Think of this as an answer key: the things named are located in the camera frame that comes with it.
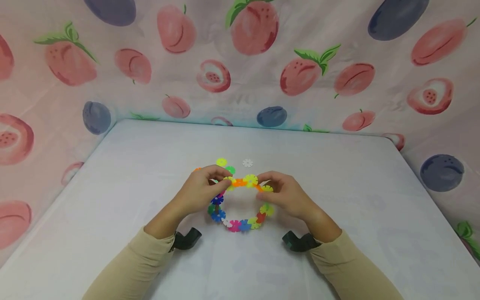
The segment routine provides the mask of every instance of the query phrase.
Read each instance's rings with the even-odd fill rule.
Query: printed fruit pattern
[[[205,91],[220,93],[230,87],[230,72],[223,63],[217,60],[205,60],[200,65],[197,82]]]
[[[305,132],[329,133],[328,130],[312,129],[308,124],[305,124],[305,125],[303,126],[303,131],[305,131]]]
[[[232,122],[225,119],[224,117],[214,117],[210,120],[212,125],[224,125],[224,126],[233,126]]]
[[[171,117],[184,119],[190,115],[190,105],[180,97],[166,95],[163,99],[163,110]]]
[[[287,111],[281,106],[272,106],[261,110],[257,122],[264,127],[277,127],[287,119]]]
[[[288,96],[299,95],[308,90],[320,76],[328,71],[328,61],[331,60],[340,48],[340,44],[333,46],[322,55],[312,50],[295,49],[300,56],[288,63],[280,75],[280,88]]]
[[[375,68],[369,63],[354,63],[349,65],[338,75],[335,80],[334,89],[337,98],[341,96],[352,96],[365,90],[373,81]]]
[[[0,202],[0,250],[15,243],[32,222],[32,210],[23,201]]]
[[[473,257],[480,260],[480,246],[477,241],[472,238],[473,230],[470,223],[467,221],[459,222],[456,226],[455,232],[462,240],[462,243],[468,252],[470,252]]]
[[[170,4],[162,7],[156,16],[162,46],[170,53],[178,54],[188,51],[197,39],[195,25],[186,13],[186,5],[183,5],[182,12]]]
[[[384,133],[382,136],[392,141],[398,151],[402,150],[405,146],[405,136],[403,134]]]
[[[112,122],[110,110],[103,104],[88,101],[83,110],[84,124],[95,135],[105,133]]]
[[[446,110],[453,97],[453,83],[446,78],[433,78],[407,96],[407,104],[424,115],[436,115]]]
[[[373,123],[375,113],[371,110],[353,113],[343,121],[342,128],[346,131],[359,131]]]
[[[84,163],[82,161],[78,161],[76,163],[69,165],[61,177],[61,181],[60,181],[61,184],[63,186],[66,186],[70,182],[70,180],[72,180],[72,178],[75,176],[75,174],[77,174],[78,170],[80,170],[80,168],[83,165]]]
[[[128,26],[137,16],[134,0],[84,0],[84,2],[97,18],[113,26]]]
[[[22,162],[32,151],[33,130],[9,114],[0,114],[0,166]]]
[[[45,60],[52,73],[69,86],[78,86],[96,78],[93,54],[78,40],[78,32],[72,22],[64,26],[64,32],[49,33],[34,40],[48,45]]]
[[[412,50],[412,63],[425,66],[437,62],[455,51],[467,36],[468,25],[462,19],[445,21],[434,26],[418,40]]]
[[[273,0],[236,0],[227,13],[226,27],[230,30],[235,49],[244,55],[267,51],[278,33],[278,15]]]
[[[0,36],[0,81],[10,78],[14,64],[12,51],[7,41]]]
[[[148,84],[152,78],[152,66],[148,58],[137,50],[120,49],[115,53],[115,64],[117,67],[133,80],[133,83],[140,82]]]
[[[434,155],[420,167],[420,178],[427,188],[435,192],[448,192],[463,179],[463,164],[448,154]]]
[[[423,15],[429,0],[385,0],[373,14],[368,33],[379,41],[390,41],[407,32]]]

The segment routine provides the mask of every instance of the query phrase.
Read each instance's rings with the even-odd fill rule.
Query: pink snowflake piece
[[[238,220],[231,220],[230,221],[230,224],[232,225],[232,227],[229,228],[229,230],[231,232],[239,232],[240,231],[240,228],[239,226],[241,225],[240,221]]]

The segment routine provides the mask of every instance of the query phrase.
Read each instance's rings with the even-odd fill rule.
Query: blue snowflake piece
[[[240,221],[240,226],[239,226],[240,231],[248,231],[251,228],[252,228],[252,226],[251,226],[251,224],[248,224],[247,219]]]
[[[214,205],[220,205],[223,202],[223,196],[217,195],[210,202]]]
[[[219,208],[218,209],[218,214],[213,212],[210,216],[212,217],[212,220],[214,220],[217,223],[220,223],[220,222],[222,222],[222,219],[225,219],[227,214]]]

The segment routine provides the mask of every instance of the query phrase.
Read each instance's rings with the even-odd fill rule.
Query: beige long-sleeve shirt
[[[173,241],[174,236],[156,240],[142,228],[93,281],[83,300],[141,300],[172,257]],[[341,300],[403,299],[345,232],[310,253]]]

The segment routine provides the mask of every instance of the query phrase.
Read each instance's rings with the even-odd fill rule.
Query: fabric backdrop
[[[479,11],[2,0],[0,266],[123,118],[383,135],[480,259]]]

